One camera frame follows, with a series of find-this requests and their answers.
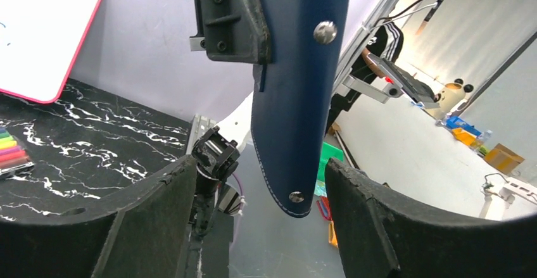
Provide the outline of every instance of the white stripe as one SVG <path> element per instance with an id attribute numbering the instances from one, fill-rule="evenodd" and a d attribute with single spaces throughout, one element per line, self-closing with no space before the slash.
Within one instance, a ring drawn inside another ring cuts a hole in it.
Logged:
<path id="1" fill-rule="evenodd" d="M 392 45 L 390 45 L 390 50 L 388 51 L 388 55 L 386 56 L 386 59 L 391 61 L 393 59 L 393 55 L 395 54 L 395 51 L 397 50 L 397 45 L 399 44 L 399 38 L 400 33 L 397 28 L 395 28 L 395 25 L 392 23 L 386 24 L 386 28 L 394 35 Z"/>
<path id="2" fill-rule="evenodd" d="M 386 44 L 384 45 L 384 50 L 382 51 L 380 58 L 386 58 L 388 56 L 388 53 L 391 50 L 391 45 L 393 44 L 392 42 L 394 39 L 393 34 L 391 33 L 390 30 L 388 30 L 387 26 L 384 25 L 383 27 L 384 27 L 384 30 L 386 31 L 387 38 L 386 38 Z"/>

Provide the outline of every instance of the black marble table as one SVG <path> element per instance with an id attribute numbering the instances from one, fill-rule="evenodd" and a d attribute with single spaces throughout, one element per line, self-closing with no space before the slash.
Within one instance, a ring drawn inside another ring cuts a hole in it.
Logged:
<path id="1" fill-rule="evenodd" d="M 0 94 L 0 127 L 36 162 L 0 180 L 0 218 L 59 214 L 133 184 L 184 155 L 190 126 L 76 80 L 49 105 Z"/>

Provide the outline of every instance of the black cable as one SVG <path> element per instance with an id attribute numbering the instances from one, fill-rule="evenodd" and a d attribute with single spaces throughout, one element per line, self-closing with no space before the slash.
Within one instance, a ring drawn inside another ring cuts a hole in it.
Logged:
<path id="1" fill-rule="evenodd" d="M 413 2 L 410 6 L 406 7 L 403 11 L 397 13 L 397 14 L 394 15 L 394 16 L 388 16 L 388 17 L 381 17 L 381 18 L 379 18 L 379 19 L 377 20 L 377 22 L 375 22 L 375 25 L 374 25 L 373 27 L 378 26 L 378 24 L 379 24 L 379 22 L 380 22 L 381 20 L 392 20 L 392 19 L 394 19 L 394 18 L 398 18 L 399 16 L 405 14 L 405 12 L 407 12 L 407 11 L 410 10 L 410 9 L 412 9 L 415 5 L 421 3 L 422 1 L 424 1 L 424 0 L 416 0 L 416 1 Z"/>

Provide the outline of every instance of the pink whiteboard frame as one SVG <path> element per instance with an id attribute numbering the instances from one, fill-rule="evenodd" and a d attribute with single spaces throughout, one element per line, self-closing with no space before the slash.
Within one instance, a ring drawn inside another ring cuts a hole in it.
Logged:
<path id="1" fill-rule="evenodd" d="M 5 90 L 2 90 L 2 89 L 0 89 L 0 92 L 3 92 L 5 94 L 9 94 L 9 95 L 12 95 L 12 96 L 16 96 L 18 98 L 27 99 L 29 101 L 39 103 L 39 104 L 50 104 L 50 103 L 55 102 L 57 99 L 59 99 L 60 96 L 61 96 L 61 93 L 63 92 L 63 88 L 65 87 L 65 83 L 67 82 L 67 79 L 69 78 L 69 75 L 71 74 L 71 70 L 75 66 L 75 62 L 76 62 L 77 57 L 78 57 L 78 55 L 80 53 L 80 49 L 82 49 L 82 45 L 84 43 L 85 37 L 87 36 L 89 28 L 91 27 L 91 23 L 93 22 L 93 19 L 95 18 L 95 15 L 97 14 L 97 10 L 99 9 L 99 7 L 101 5 L 101 1 L 102 0 L 97 0 L 97 4 L 95 5 L 95 8 L 93 9 L 93 12 L 91 13 L 91 17 L 89 19 L 89 22 L 87 23 L 86 28 L 84 29 L 84 33 L 82 34 L 82 38 L 80 39 L 79 45 L 77 46 L 77 50 L 75 51 L 75 55 L 73 55 L 73 59 L 71 60 L 71 63 L 69 64 L 69 68 L 67 69 L 67 73 L 65 74 L 65 77 L 63 78 L 63 82 L 61 83 L 60 89 L 58 90 L 58 93 L 56 94 L 56 96 L 53 99 L 51 99 L 49 101 L 43 101 L 43 100 L 39 100 L 39 99 L 28 98 L 26 96 L 22 96 L 22 95 L 19 95 L 17 93 L 13 93 L 13 92 L 10 92 L 10 91 L 5 91 Z"/>

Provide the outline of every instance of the plastic bottle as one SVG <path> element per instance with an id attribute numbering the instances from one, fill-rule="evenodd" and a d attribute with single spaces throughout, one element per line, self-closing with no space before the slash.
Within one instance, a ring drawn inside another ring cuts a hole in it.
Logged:
<path id="1" fill-rule="evenodd" d="M 483 146 L 483 144 L 486 143 L 486 141 L 488 141 L 488 139 L 490 139 L 490 137 L 492 136 L 492 131 L 490 130 L 487 130 L 486 132 L 483 132 L 482 134 L 479 135 L 479 137 L 476 138 L 476 140 L 470 145 L 470 148 L 475 151 L 475 152 L 479 152 L 479 148 L 481 148 L 481 146 Z"/>
<path id="2" fill-rule="evenodd" d="M 451 118 L 452 113 L 448 112 L 442 119 L 436 120 L 434 123 L 436 126 L 445 126 L 448 120 Z"/>

